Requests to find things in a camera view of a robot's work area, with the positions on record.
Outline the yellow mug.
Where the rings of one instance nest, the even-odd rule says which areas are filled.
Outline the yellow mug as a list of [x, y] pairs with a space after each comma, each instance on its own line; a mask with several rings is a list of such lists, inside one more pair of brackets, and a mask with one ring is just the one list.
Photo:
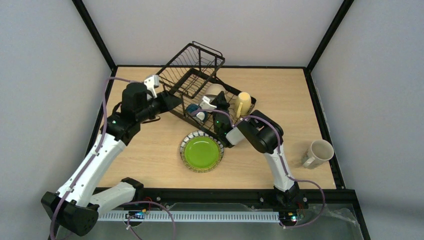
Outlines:
[[234, 112], [235, 117], [240, 118], [246, 116], [251, 107], [252, 98], [251, 95], [247, 92], [240, 92], [235, 99]]

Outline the plain white bowl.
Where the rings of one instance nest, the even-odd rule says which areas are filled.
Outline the plain white bowl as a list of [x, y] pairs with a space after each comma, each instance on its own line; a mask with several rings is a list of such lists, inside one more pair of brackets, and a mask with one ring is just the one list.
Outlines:
[[204, 96], [213, 100], [215, 99], [221, 92], [225, 93], [226, 89], [223, 85], [218, 83], [211, 84], [205, 91]]

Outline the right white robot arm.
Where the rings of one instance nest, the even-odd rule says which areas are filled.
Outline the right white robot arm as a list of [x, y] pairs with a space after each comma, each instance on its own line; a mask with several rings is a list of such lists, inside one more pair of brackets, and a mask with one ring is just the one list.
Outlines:
[[283, 148], [283, 129], [259, 110], [242, 117], [239, 122], [229, 114], [230, 104], [223, 92], [212, 98], [213, 128], [218, 139], [233, 147], [247, 140], [253, 148], [265, 157], [273, 177], [276, 191], [273, 202], [283, 208], [299, 209], [304, 207], [298, 181], [290, 172]]

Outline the teal patterned white bowl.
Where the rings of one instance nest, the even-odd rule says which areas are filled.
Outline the teal patterned white bowl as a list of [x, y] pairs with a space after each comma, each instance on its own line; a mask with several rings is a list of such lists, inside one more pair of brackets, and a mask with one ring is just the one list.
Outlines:
[[185, 111], [198, 122], [204, 123], [208, 119], [208, 113], [205, 111], [198, 111], [199, 109], [201, 109], [199, 105], [191, 103], [186, 107]]

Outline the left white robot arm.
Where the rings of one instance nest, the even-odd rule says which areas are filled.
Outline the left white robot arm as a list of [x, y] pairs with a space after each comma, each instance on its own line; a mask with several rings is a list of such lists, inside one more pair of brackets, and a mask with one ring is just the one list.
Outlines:
[[112, 209], [136, 199], [143, 184], [124, 178], [116, 186], [95, 194], [95, 188], [115, 158], [141, 130], [142, 123], [169, 112], [182, 104], [182, 99], [158, 85], [129, 83], [122, 99], [104, 121], [91, 150], [72, 176], [56, 191], [47, 191], [40, 202], [51, 220], [82, 237], [88, 234], [98, 218]]

